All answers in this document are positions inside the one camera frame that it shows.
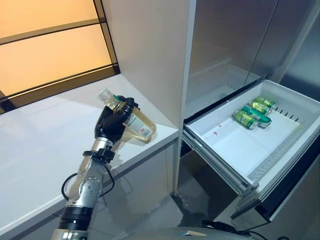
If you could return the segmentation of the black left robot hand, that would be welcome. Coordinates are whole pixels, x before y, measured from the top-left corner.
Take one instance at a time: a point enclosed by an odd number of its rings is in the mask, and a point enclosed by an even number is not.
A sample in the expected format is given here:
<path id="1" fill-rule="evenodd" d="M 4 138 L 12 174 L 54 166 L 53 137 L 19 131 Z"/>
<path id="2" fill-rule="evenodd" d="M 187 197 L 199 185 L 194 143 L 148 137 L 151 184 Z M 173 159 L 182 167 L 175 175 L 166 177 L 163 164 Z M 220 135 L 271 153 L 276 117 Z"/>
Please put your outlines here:
<path id="1" fill-rule="evenodd" d="M 131 116 L 134 107 L 139 105 L 135 103 L 134 98 L 119 96 L 124 106 L 120 110 L 113 111 L 105 106 L 96 122 L 94 128 L 94 138 L 105 138 L 115 144 L 121 139 L 125 131 L 124 123 Z"/>

